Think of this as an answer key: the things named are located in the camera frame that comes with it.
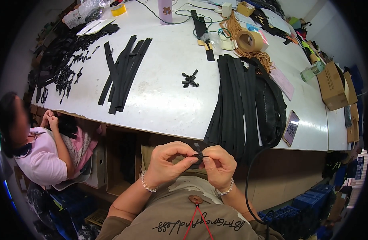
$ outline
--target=yellow tape roll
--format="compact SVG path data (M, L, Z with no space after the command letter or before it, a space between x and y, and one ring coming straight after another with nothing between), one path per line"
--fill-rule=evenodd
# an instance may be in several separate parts
M117 5L117 6L115 6L114 8L111 9L112 16L114 16L114 17L120 16L121 14L123 14L126 11L127 10L125 9L124 4Z
M263 48L263 38L258 32L242 30L236 36L237 46L245 53L257 52Z

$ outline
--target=wall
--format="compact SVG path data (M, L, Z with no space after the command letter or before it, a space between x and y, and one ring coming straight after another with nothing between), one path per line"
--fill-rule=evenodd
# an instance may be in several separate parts
M311 26L307 26L307 39L316 41L321 50L344 69L344 66L357 65L364 82L368 79L364 59L354 32L347 25L345 19L330 1L320 0L316 5L324 5L312 17Z
M31 70L37 34L48 22L55 22L58 14L73 3L73 0L41 0L25 20L18 32L1 74L0 99L8 91L17 92L22 98L28 90L28 73Z
M278 0L286 17L304 18L319 0Z

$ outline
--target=phone screen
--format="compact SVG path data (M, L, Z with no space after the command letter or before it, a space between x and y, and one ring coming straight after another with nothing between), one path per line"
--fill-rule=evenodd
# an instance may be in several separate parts
M299 120L300 120L299 117L292 110L289 116L287 129L283 135L283 139L287 143L288 146L291 146L292 142L294 141L297 126L299 125Z

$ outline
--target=hand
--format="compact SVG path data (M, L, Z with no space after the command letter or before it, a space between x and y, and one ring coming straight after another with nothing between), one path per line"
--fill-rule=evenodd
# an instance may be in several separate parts
M188 144L183 142L170 142L165 145L155 147L151 155L151 163L145 173L145 184L150 188L155 188L160 184L177 178L182 172L187 170L193 163L197 162L197 154ZM177 155L188 156L177 164L172 160Z
M207 147L203 151L203 162L199 169L205 168L209 183L217 190L225 192L230 187L230 180L235 173L236 161L221 146Z
M42 122L43 122L43 126L46 126L48 124L48 118L49 117L53 117L54 116L54 113L51 111L51 110L47 110L45 113L44 113L44 116L42 117Z
M48 117L49 126L51 127L52 132L59 131L59 119L56 116Z

